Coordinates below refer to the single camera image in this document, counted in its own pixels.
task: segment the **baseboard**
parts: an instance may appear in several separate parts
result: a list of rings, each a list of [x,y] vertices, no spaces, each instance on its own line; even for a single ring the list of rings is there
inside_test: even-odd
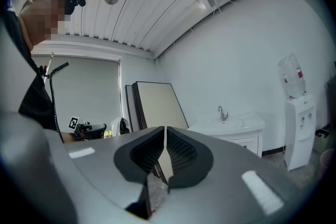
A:
[[[263,151],[263,153],[261,155],[266,156],[266,155],[270,155],[270,154],[276,154],[276,153],[282,152],[284,150],[286,150],[286,146],[285,146],[285,148],[282,146],[282,147],[279,147],[279,148],[274,148],[273,150]]]

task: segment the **black cable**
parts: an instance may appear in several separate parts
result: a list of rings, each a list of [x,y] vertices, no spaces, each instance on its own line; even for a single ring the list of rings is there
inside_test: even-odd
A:
[[[54,89],[53,89],[53,85],[52,85],[52,76],[53,74],[51,74],[51,76],[49,77],[50,80],[50,90],[51,90],[51,99],[52,99],[52,104],[54,105],[54,120],[55,120],[55,127],[56,127],[56,131],[59,134],[59,137],[61,138],[62,142],[64,143],[61,131],[59,130],[59,126],[58,126],[58,122],[57,122],[57,115],[56,115],[56,106],[55,106],[55,97],[54,97]]]

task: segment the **water bottle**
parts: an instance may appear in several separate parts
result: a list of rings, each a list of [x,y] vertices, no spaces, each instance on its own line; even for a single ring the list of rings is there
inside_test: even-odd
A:
[[[282,73],[285,90],[290,98],[299,98],[306,91],[306,82],[295,54],[284,57],[278,67]]]

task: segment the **black jacket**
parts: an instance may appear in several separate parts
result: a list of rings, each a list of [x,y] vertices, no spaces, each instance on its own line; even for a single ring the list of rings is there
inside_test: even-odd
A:
[[[30,85],[19,108],[19,113],[39,122],[43,128],[56,130],[54,122],[54,108],[38,68],[25,43],[21,26],[10,1],[2,12],[4,24],[16,48],[20,51],[30,67],[35,71],[36,77]]]

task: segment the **white strip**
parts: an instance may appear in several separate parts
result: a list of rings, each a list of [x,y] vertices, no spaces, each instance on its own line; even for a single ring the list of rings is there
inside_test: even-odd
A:
[[[49,67],[50,67],[51,61],[53,60],[53,59],[52,59],[53,57],[54,57],[54,53],[52,52],[52,53],[51,53],[51,59],[49,60],[49,64],[48,64],[48,66],[47,66],[46,75],[48,75]],[[46,79],[47,79],[47,77],[44,77],[44,78],[43,78],[44,84],[46,84]]]
[[[88,147],[88,148],[84,148],[84,149],[79,150],[79,151],[69,152],[69,156],[70,156],[70,158],[75,159],[75,158],[80,158],[80,157],[90,155],[94,152],[95,152],[95,150],[92,147]]]
[[[266,215],[270,215],[283,206],[284,202],[256,174],[256,171],[245,172],[242,174],[242,179]]]

